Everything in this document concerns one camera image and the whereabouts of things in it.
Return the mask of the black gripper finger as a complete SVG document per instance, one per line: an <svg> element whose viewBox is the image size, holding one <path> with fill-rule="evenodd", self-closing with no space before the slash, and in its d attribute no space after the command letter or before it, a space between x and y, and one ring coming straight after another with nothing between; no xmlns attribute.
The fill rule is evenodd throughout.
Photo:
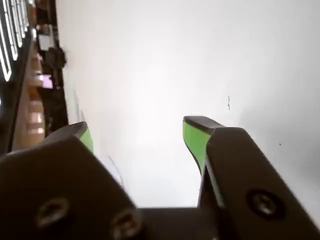
<svg viewBox="0 0 320 240"><path fill-rule="evenodd" d="M0 160L3 240L143 240L143 218L120 184L74 136Z"/></svg>
<svg viewBox="0 0 320 240"><path fill-rule="evenodd" d="M320 232L250 135L208 117L183 118L184 143L201 174L199 207L217 240L317 240Z"/></svg>

